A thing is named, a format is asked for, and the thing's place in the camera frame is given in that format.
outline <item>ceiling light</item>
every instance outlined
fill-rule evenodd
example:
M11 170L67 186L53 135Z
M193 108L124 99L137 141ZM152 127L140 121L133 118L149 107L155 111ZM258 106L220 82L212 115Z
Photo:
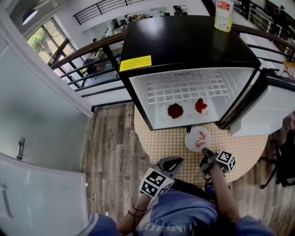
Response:
M23 17L23 25L28 23L28 21L30 21L36 14L37 14L37 10L30 8L29 10L27 10L24 13L24 17Z

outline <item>open fridge door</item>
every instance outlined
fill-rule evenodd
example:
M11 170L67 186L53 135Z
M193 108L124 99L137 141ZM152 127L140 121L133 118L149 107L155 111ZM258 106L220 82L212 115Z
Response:
M247 96L232 114L233 136L269 135L282 127L283 119L295 110L295 81L263 69Z

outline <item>glass panel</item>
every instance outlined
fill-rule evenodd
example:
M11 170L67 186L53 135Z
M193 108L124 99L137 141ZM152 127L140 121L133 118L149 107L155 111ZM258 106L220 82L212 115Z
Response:
M73 53L75 50L69 45L67 44L63 50L63 52L68 56L71 53Z
M80 172L89 118L7 48L0 56L0 152L47 168Z
M60 31L56 28L52 20L48 20L44 27L48 30L49 34L52 36L52 38L56 41L56 43L60 46L63 41L65 41L65 38L62 36Z
M110 44L109 47L110 47L112 53L114 54L114 56L122 53L123 44L124 44L124 41Z
M64 64L64 65L62 66L62 69L64 69L64 71L67 72L67 73L68 73L68 72L71 72L71 71L74 70L74 68L73 68L69 63ZM80 79L80 78L81 78L81 76L79 76L79 74L78 74L77 72L70 74L70 76L71 76L74 80L77 80L77 79ZM80 82L78 82L77 84L79 84L80 86L82 86L82 83L83 83L83 81L80 81Z
M39 54L43 61L49 62L50 58L56 52L57 47L46 35L42 28L39 28L29 39L28 43Z
M81 57L79 57L79 58L76 58L76 59L72 60L72 63L73 63L77 68L79 68L79 67L81 67L81 66L83 65L84 61L82 60Z
M54 72L59 76L61 77L63 75L63 72L60 70L60 69L55 69ZM65 81L66 83L70 82L70 79L65 76L65 77L62 77L61 78L63 81Z

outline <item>chair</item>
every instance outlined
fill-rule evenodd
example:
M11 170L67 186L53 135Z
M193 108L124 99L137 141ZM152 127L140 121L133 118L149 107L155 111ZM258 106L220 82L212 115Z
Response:
M266 184L261 185L261 189L264 189L271 179L276 174L277 183L281 183L283 187L295 185L295 144L294 144L295 133L293 130L289 130L286 138L286 142L281 146L278 145L277 140L273 142L276 145L276 156L277 159L270 159L260 157L258 162L264 160L275 165L270 177Z

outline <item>yellow label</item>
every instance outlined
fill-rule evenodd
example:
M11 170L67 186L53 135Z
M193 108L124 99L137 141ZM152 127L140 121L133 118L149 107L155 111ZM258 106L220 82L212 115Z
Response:
M127 70L145 67L145 66L151 66L151 65L152 65L151 56L137 57L137 58L121 61L120 71L127 71Z

